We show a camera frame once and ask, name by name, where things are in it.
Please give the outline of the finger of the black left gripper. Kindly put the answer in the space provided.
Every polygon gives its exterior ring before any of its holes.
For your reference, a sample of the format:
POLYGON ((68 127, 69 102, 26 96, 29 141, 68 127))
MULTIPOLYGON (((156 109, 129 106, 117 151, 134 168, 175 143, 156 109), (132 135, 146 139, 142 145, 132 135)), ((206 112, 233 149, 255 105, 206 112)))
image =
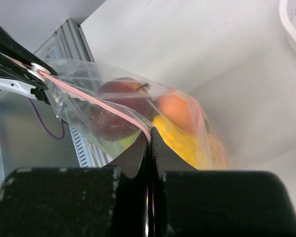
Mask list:
POLYGON ((46 84, 31 74, 27 68, 21 67, 0 54, 0 79, 16 79, 18 81, 47 90, 46 84))
POLYGON ((30 65, 36 63, 47 69, 52 75, 57 75, 56 71, 47 65, 44 61, 36 57, 17 41, 15 41, 1 26, 0 26, 0 53, 3 53, 13 59, 16 59, 23 64, 30 65))

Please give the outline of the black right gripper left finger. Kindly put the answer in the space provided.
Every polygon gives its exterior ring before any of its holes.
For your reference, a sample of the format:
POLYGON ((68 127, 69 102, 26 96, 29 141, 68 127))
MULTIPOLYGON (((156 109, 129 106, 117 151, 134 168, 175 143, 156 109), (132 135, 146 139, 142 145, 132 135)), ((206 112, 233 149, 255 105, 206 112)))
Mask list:
POLYGON ((148 142, 101 168, 19 168, 0 189, 0 237, 144 237, 148 142))

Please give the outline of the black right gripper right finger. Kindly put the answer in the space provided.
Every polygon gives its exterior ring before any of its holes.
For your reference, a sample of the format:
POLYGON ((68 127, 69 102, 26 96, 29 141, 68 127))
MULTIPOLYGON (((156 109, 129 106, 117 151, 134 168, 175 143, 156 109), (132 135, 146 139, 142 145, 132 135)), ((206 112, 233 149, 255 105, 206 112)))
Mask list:
POLYGON ((151 130, 157 237, 296 237, 296 212, 271 172, 199 171, 151 130))

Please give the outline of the yellow lemon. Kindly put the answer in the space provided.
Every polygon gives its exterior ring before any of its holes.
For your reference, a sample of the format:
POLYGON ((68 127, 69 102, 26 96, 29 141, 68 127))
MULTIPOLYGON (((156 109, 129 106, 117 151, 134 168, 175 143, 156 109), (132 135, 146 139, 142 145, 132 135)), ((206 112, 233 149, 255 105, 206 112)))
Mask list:
POLYGON ((203 134, 185 133, 161 115, 152 123, 164 142, 188 164, 198 170, 212 167, 208 139, 203 134))

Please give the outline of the orange peach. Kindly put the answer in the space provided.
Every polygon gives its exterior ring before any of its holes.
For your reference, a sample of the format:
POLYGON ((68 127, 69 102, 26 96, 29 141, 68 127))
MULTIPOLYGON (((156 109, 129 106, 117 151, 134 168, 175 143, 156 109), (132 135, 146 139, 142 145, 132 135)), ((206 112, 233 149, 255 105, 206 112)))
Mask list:
POLYGON ((159 96, 158 110, 183 132, 195 135, 200 119, 199 110, 187 99, 174 93, 159 96))

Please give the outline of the clear zip top bag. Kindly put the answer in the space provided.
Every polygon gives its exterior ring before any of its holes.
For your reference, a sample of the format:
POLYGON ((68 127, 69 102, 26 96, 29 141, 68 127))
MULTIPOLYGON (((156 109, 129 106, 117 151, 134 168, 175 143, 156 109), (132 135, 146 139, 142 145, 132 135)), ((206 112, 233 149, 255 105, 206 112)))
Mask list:
POLYGON ((156 129, 181 159, 198 170, 226 169, 227 155, 203 108, 190 95, 108 65, 49 60, 57 70, 32 64, 57 116, 111 158, 139 135, 156 129))

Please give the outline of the dark red apple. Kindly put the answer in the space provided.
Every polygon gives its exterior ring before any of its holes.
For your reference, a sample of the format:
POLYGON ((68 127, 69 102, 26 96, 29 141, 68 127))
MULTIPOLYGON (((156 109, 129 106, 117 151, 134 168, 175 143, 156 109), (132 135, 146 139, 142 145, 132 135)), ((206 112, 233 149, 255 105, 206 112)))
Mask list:
MULTIPOLYGON (((116 78, 104 83, 96 92, 99 99, 120 114, 123 113, 138 122, 152 121, 154 114, 148 89, 150 84, 132 78, 116 78)), ((101 107, 90 109, 93 131, 107 141, 124 139, 140 129, 121 116, 101 107)))

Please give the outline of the green apple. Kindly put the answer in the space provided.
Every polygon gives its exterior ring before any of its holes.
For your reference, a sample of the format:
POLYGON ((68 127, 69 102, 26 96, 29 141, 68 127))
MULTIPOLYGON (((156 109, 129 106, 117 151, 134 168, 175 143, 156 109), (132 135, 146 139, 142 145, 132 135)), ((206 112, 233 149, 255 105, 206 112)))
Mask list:
POLYGON ((124 149, 127 149, 136 141, 137 137, 138 134, 133 134, 129 137, 120 140, 119 143, 124 149))

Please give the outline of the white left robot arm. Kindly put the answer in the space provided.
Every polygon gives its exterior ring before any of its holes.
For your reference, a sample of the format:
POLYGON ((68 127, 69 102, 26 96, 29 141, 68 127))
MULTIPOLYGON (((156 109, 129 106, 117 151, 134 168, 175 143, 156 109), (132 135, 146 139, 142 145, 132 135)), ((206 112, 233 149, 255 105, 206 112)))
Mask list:
POLYGON ((14 92, 49 104, 45 74, 56 71, 15 41, 0 26, 0 90, 14 92))

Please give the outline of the white plastic basket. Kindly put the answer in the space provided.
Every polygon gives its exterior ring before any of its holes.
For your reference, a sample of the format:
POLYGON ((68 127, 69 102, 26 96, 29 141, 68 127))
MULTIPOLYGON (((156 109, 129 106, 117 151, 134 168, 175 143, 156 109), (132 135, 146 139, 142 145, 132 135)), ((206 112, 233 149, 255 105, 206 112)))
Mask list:
POLYGON ((279 17, 289 45, 296 54, 296 0, 279 1, 279 17))

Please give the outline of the aluminium mounting rail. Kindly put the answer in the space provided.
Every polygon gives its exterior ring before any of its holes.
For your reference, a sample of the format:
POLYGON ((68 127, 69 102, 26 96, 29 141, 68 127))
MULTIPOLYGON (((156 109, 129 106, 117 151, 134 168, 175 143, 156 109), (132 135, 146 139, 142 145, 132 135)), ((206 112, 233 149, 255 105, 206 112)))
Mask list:
MULTIPOLYGON (((34 54, 42 59, 70 58, 81 61, 94 61, 82 28, 71 18, 57 29, 34 54)), ((84 140, 88 147, 93 167, 103 167, 109 163, 105 153, 87 139, 84 138, 84 140)))

